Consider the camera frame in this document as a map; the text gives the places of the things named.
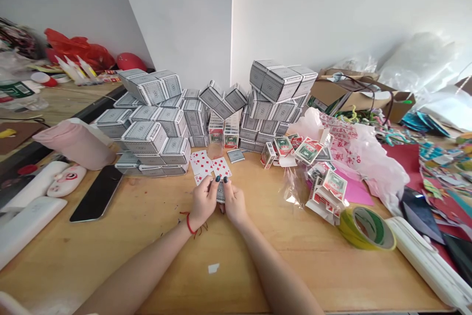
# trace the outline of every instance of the white plastic bag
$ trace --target white plastic bag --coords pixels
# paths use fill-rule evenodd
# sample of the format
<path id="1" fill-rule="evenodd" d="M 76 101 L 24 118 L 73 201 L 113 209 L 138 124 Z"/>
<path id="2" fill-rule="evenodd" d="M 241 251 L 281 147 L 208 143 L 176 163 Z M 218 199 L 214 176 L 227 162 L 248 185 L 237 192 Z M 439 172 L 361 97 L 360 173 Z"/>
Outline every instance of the white plastic bag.
<path id="1" fill-rule="evenodd" d="M 410 178 L 395 159 L 386 155 L 385 149 L 375 138 L 374 128 L 343 122 L 318 109 L 309 108 L 304 117 L 290 125 L 290 132 L 316 140 L 321 128 L 328 128 L 334 137 L 331 153 L 336 167 L 355 179 L 359 173 L 366 180 L 370 192 L 380 198 L 393 215 L 401 215 L 397 195 L 403 194 Z"/>

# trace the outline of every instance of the red balloon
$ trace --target red balloon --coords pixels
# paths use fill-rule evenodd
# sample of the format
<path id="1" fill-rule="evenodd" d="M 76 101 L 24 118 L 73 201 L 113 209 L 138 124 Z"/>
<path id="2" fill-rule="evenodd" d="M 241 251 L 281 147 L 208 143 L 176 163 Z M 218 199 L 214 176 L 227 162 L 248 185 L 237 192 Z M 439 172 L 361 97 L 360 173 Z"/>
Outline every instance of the red balloon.
<path id="1" fill-rule="evenodd" d="M 123 52 L 122 54 L 118 55 L 117 65 L 118 65 L 118 68 L 121 70 L 128 70 L 128 69 L 135 69 L 135 68 L 139 68 L 144 71 L 147 70 L 147 67 L 144 64 L 144 62 L 138 56 L 129 52 Z"/>

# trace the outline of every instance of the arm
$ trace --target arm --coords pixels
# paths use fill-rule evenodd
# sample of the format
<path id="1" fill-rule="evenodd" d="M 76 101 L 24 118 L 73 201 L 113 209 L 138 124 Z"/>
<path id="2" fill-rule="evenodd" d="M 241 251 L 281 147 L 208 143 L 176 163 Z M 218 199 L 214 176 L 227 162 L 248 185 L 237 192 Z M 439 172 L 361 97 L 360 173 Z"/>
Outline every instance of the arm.
<path id="1" fill-rule="evenodd" d="M 244 193 L 224 179 L 226 213 L 241 233 L 256 265 L 265 296 L 274 314 L 316 314 L 324 311 L 303 280 L 264 238 L 246 213 Z"/>
<path id="2" fill-rule="evenodd" d="M 215 210 L 218 184 L 211 182 L 211 176 L 207 176 L 193 192 L 193 208 L 189 215 L 193 231 L 198 230 Z M 191 236 L 187 222 L 182 221 L 115 271 L 74 315 L 134 314 Z"/>

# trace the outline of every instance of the red plastic bag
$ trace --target red plastic bag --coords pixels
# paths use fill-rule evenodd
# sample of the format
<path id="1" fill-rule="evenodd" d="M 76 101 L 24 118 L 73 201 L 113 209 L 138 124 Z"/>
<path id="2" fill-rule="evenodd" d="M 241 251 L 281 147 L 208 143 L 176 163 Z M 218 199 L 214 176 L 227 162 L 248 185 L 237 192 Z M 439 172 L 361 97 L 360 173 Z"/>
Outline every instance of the red plastic bag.
<path id="1" fill-rule="evenodd" d="M 76 56 L 80 56 L 95 71 L 104 71 L 115 65 L 115 59 L 105 47 L 88 43 L 86 37 L 76 36 L 69 39 L 49 28 L 44 30 L 44 34 L 58 57 L 63 60 L 64 56 L 67 56 L 72 61 L 79 62 Z"/>

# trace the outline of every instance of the tape roll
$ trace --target tape roll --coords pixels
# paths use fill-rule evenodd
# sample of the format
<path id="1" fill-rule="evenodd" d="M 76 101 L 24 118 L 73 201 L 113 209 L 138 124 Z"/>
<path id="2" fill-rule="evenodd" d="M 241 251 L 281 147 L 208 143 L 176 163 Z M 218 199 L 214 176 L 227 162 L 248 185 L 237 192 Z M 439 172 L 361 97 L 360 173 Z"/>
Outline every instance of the tape roll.
<path id="1" fill-rule="evenodd" d="M 354 207 L 342 211 L 338 229 L 358 249 L 392 251 L 397 245 L 392 229 L 369 208 Z"/>

